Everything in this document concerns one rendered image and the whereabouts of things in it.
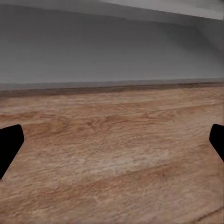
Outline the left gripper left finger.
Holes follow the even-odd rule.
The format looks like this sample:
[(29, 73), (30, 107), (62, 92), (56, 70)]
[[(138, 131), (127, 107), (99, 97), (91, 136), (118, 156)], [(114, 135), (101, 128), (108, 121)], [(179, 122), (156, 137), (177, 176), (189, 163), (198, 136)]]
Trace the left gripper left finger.
[(20, 124), (0, 129), (0, 180), (24, 143)]

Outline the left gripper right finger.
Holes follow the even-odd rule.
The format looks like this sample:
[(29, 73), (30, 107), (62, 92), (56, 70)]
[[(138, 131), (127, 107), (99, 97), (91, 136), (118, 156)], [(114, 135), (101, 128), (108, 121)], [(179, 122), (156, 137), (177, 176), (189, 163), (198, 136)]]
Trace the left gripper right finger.
[(224, 161), (224, 126), (213, 124), (209, 141)]

